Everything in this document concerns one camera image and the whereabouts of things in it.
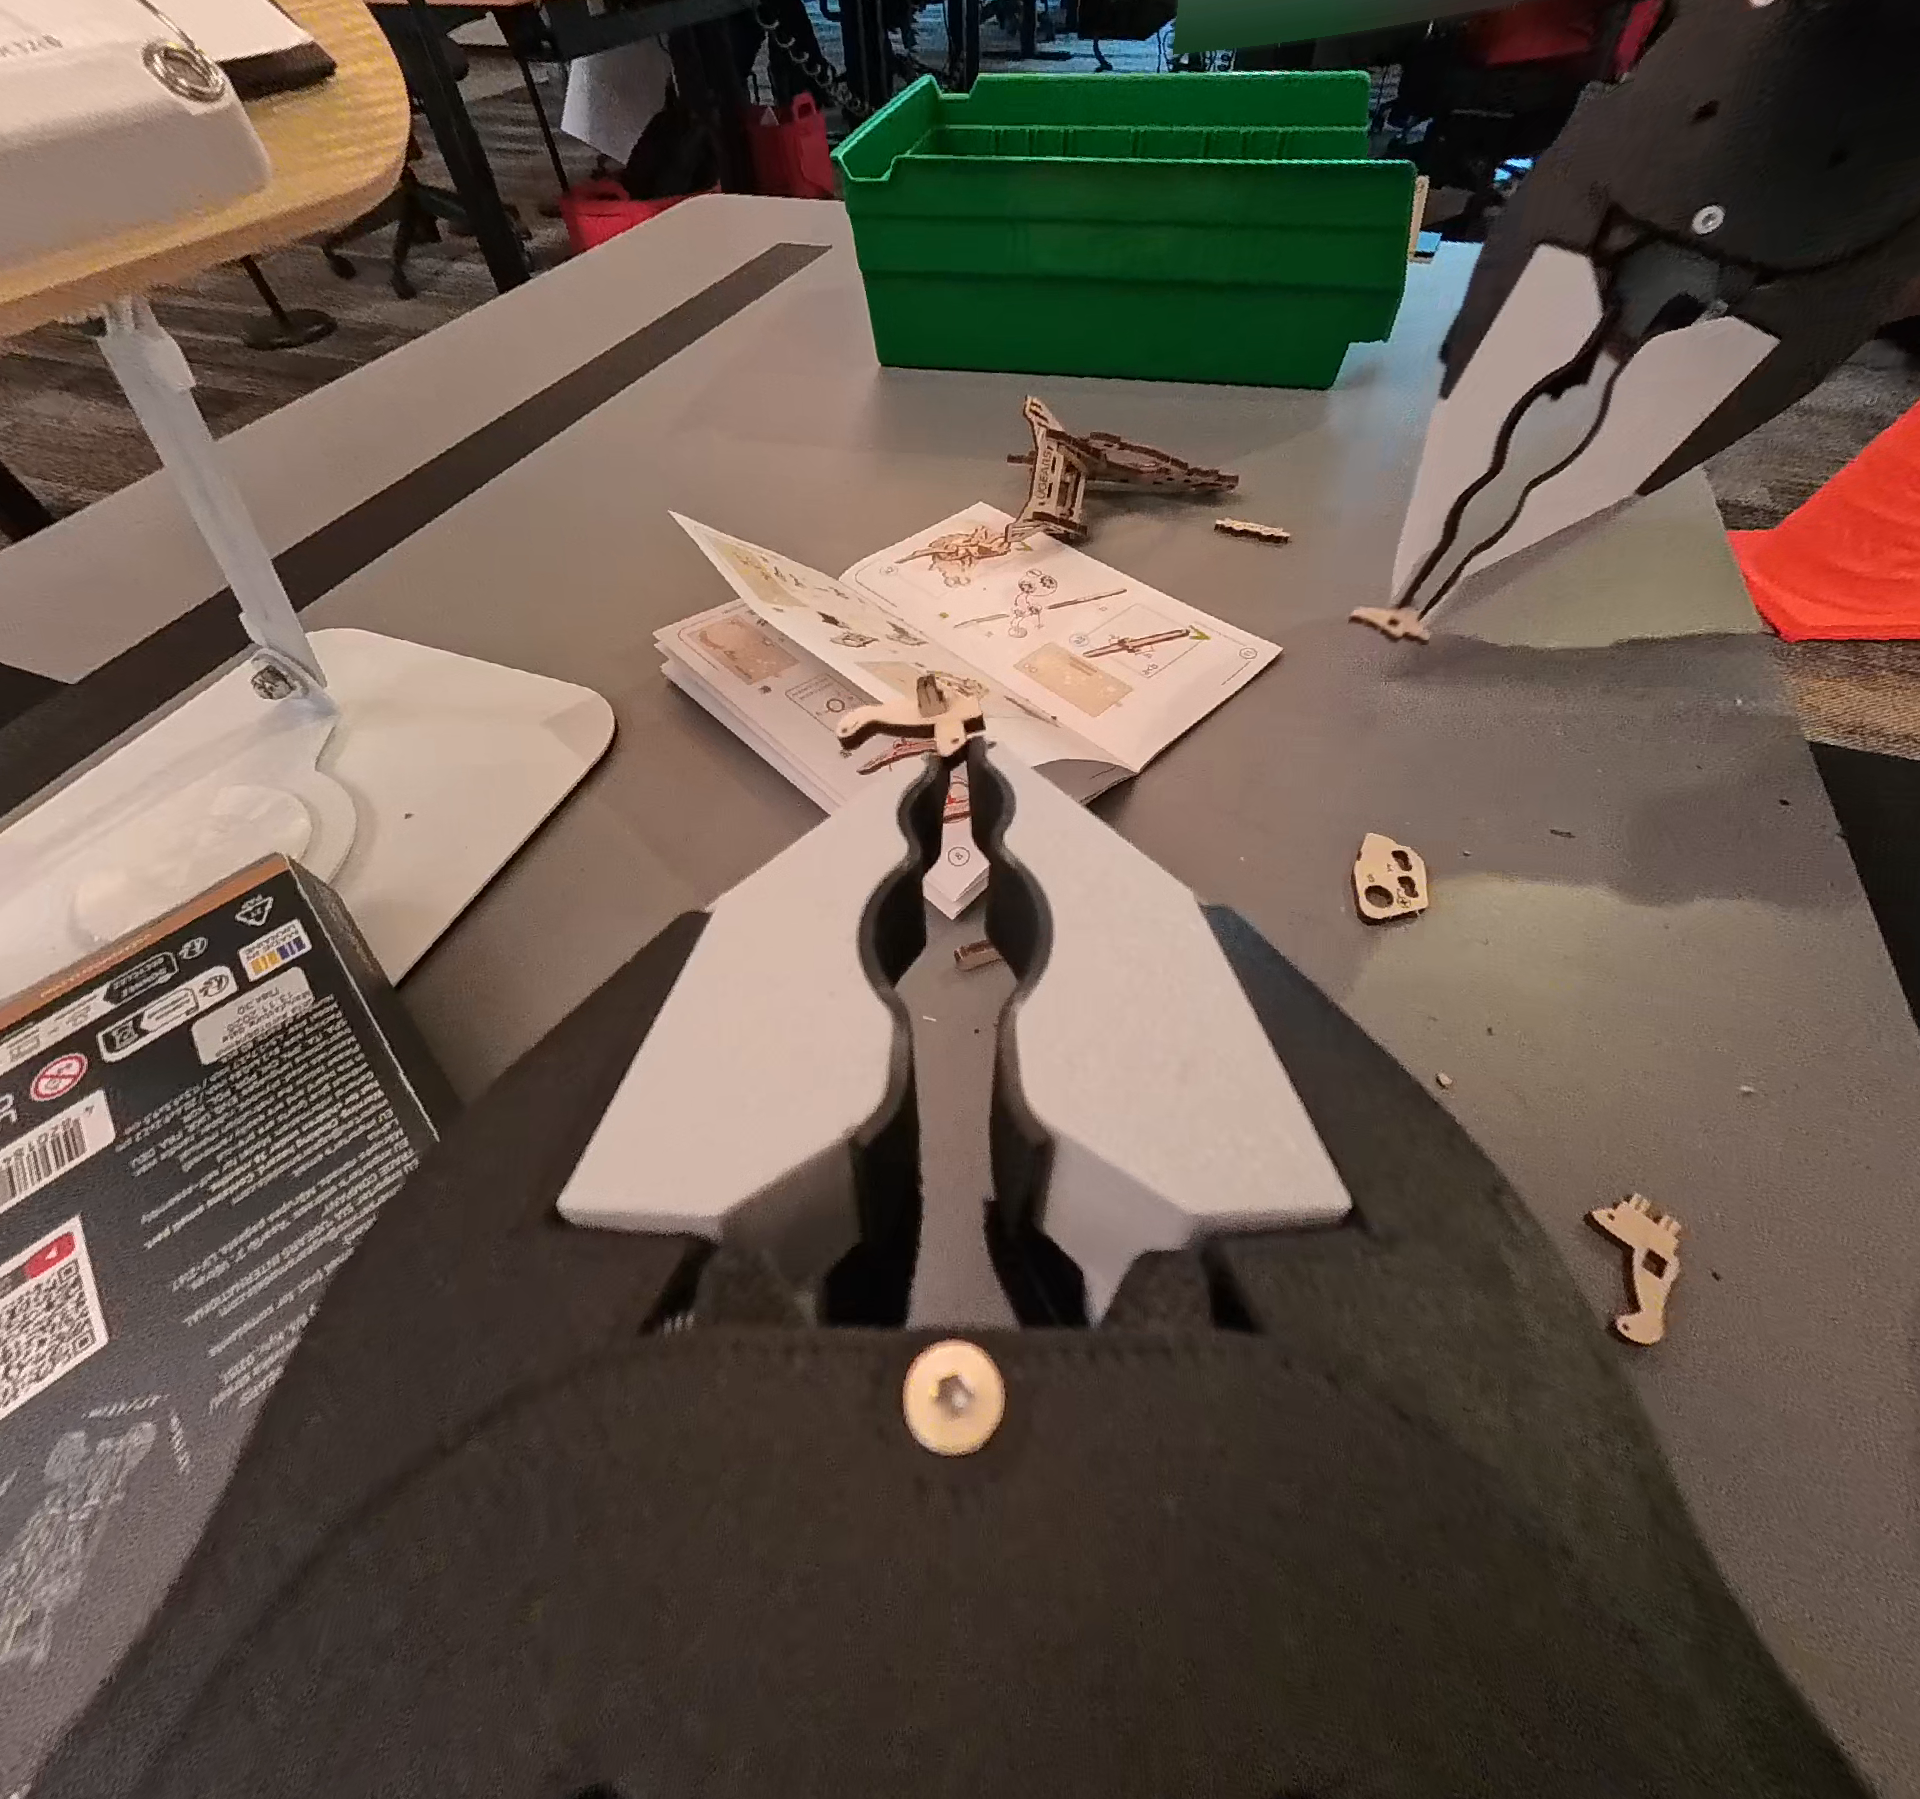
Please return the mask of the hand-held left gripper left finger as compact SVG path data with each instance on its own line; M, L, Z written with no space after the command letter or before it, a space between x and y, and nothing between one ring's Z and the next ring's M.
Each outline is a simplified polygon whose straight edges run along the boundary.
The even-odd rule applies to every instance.
M830 1327L903 1327L922 1193L898 981L937 850L920 757L714 902L559 1219L760 1259Z

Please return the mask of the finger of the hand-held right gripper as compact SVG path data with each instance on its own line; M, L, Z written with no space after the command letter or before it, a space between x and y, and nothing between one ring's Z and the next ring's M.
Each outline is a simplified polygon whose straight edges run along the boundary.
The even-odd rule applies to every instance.
M1620 363L1597 356L1558 401L1534 395L1437 510L1410 562L1410 612L1429 616L1475 576L1639 496L1778 344L1719 315L1658 333Z
M1423 619L1467 579L1617 503L1604 462L1617 395L1596 269L1571 251L1531 251L1432 406L1394 558L1394 612Z

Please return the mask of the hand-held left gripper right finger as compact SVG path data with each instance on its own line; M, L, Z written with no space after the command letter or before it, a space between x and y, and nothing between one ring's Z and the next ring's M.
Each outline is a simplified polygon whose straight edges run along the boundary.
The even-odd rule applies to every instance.
M1339 1176L1200 902L1001 747L967 751L995 1044L984 1237L1024 1327L1104 1319L1127 1273L1342 1223Z

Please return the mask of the wooden axle lever assembly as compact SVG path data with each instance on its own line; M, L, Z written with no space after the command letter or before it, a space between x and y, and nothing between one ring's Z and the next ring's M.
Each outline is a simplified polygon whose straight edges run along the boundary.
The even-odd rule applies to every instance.
M903 694L845 711L834 724L838 749L853 757L862 744L880 742L881 757L860 765L862 784L834 815L880 805L887 792L891 805L943 834L954 823L952 779L984 732L982 711L967 687L933 672L916 675Z

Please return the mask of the wooden model assembly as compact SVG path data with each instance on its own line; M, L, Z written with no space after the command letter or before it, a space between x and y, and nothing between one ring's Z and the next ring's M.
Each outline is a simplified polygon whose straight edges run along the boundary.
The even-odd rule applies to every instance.
M1024 455L1011 455L1011 464L1021 464L1029 482L1011 526L1012 539L1047 533L1066 542L1083 540L1083 503L1090 489L1221 496L1239 485L1232 472L1200 466L1114 432L1069 432L1038 395L1021 401L1021 418L1030 447Z

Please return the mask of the wooden plate with holes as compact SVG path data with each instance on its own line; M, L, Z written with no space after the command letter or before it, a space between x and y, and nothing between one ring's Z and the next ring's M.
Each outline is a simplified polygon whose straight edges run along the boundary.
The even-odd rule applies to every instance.
M1431 905L1431 883L1423 860L1390 834L1365 833L1353 864L1357 919L1379 927L1414 919Z

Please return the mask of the printed instruction booklet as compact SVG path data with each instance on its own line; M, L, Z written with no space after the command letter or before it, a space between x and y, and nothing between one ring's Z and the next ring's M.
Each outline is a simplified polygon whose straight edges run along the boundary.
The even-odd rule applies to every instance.
M922 675L982 707L988 736L1073 799L1137 779L1282 649L990 505L828 576L673 513L733 591L660 628L660 674L820 811L929 749L840 720Z

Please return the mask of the white metal stand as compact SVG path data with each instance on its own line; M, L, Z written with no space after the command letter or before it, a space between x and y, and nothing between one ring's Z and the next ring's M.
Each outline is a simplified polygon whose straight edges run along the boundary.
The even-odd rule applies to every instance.
M410 974L606 757L587 687L391 635L307 635L144 298L99 348L239 602L244 653L4 821L4 996L263 857L343 903Z

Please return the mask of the black cardboard kit box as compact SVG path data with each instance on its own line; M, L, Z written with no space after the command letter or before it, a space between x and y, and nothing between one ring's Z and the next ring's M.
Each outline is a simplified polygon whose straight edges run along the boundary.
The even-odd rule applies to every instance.
M131 1643L454 1100L339 896L286 857L8 1000L1 1092L16 1728Z

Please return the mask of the red canister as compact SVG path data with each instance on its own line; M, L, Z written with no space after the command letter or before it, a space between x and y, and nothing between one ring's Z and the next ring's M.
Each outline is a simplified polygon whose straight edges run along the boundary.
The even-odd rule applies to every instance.
M768 197L836 201L828 125L810 93L749 109L753 190Z

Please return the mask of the red bag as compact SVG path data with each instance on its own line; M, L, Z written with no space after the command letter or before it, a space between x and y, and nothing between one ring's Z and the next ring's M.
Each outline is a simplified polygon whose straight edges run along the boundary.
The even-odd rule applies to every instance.
M577 179L557 196L557 217L567 249L578 257L664 217L679 202L683 196L634 197L622 179Z

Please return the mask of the wooden board on stand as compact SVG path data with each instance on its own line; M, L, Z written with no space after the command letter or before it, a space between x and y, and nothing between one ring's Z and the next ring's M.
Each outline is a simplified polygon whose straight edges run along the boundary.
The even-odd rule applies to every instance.
M388 196L401 172L409 105L371 11L361 0L275 3L332 57L332 76L248 105L270 179L198 217L72 241L6 269L4 338L343 227Z

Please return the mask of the white electronic device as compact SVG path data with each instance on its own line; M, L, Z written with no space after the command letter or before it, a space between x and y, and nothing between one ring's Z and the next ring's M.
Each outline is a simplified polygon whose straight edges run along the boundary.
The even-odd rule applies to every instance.
M270 161L222 70L142 0L1 0L1 266L239 202Z

